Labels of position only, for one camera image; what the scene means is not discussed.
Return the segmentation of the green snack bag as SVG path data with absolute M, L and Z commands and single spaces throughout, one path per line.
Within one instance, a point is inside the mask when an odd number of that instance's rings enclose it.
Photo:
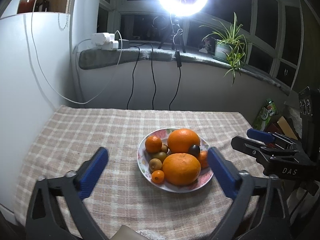
M 278 115 L 278 109 L 274 101 L 268 98 L 253 121 L 252 127 L 259 131 L 264 131 L 274 115 Z

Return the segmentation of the large round orange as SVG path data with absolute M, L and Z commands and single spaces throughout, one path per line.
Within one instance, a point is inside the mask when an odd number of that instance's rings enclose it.
M 169 134 L 167 146 L 171 153 L 188 153 L 191 146 L 200 146 L 200 142 L 197 133 L 190 129 L 182 128 Z

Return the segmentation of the medium mandarin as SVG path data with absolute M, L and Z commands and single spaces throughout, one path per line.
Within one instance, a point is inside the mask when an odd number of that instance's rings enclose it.
M 161 151 L 162 141 L 159 137 L 151 135 L 145 141 L 145 149 L 148 153 L 158 153 Z

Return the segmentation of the green brown kiwi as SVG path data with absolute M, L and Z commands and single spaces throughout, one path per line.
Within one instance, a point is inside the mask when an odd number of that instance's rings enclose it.
M 167 157 L 167 154 L 165 152 L 158 152 L 152 155 L 152 159 L 159 159 L 161 162 L 163 162 Z

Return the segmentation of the black tripod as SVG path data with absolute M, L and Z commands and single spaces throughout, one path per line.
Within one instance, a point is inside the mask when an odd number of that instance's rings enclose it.
M 170 40 L 172 50 L 178 50 L 179 48 L 181 48 L 181 50 L 186 53 L 186 48 L 183 40 L 183 29 L 180 26 L 180 19 L 176 16 L 170 15 L 170 22 L 165 28 L 165 33 L 161 39 L 158 49 L 162 49 L 166 40 Z

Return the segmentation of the floral white plate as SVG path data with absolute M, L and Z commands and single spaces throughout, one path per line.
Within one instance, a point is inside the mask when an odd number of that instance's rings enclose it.
M 165 191 L 198 190 L 213 177 L 207 163 L 209 145 L 186 128 L 163 128 L 146 135 L 137 151 L 143 176 Z

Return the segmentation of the small mandarin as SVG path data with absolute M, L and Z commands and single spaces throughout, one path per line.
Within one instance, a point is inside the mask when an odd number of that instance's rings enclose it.
M 198 158 L 197 158 L 202 169 L 207 168 L 209 166 L 208 161 L 207 161 L 207 156 L 208 156 L 207 151 L 201 151 L 199 153 Z

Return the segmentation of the dark plum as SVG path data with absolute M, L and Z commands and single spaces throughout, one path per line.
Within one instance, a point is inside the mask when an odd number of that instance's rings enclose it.
M 199 145 L 192 145 L 189 147 L 188 153 L 198 158 L 200 155 L 201 149 Z

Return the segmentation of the tiny orange kumquat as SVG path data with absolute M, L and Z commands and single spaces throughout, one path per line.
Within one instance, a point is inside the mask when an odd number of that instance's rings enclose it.
M 165 180 L 165 174 L 162 170 L 156 170 L 151 175 L 151 180 L 156 184 L 161 184 Z

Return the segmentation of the potted spider plant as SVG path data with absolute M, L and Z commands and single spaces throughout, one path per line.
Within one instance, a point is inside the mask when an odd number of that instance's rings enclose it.
M 209 37 L 217 35 L 219 39 L 216 44 L 228 47 L 229 52 L 223 52 L 226 57 L 225 60 L 229 64 L 229 70 L 227 70 L 225 76 L 229 73 L 232 74 L 232 84 L 235 83 L 236 73 L 239 73 L 241 76 L 241 70 L 245 65 L 248 53 L 247 39 L 244 34 L 239 34 L 243 24 L 238 23 L 238 16 L 236 12 L 233 12 L 233 15 L 233 23 L 231 23 L 228 28 L 220 20 L 213 19 L 222 25 L 224 32 L 218 31 L 217 29 L 211 27 L 213 31 L 204 36 L 201 40 L 204 42 Z

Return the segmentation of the white power strip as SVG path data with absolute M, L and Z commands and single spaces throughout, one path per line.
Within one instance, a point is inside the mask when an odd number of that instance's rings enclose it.
M 102 50 L 113 51 L 119 48 L 119 42 L 115 40 L 113 33 L 94 33 L 91 35 L 91 42 Z

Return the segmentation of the small brown kiwi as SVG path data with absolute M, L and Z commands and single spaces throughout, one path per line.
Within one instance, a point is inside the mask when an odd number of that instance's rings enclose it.
M 162 162 L 157 159 L 157 158 L 153 158 L 149 161 L 149 169 L 151 172 L 155 172 L 157 170 L 161 170 L 162 169 Z

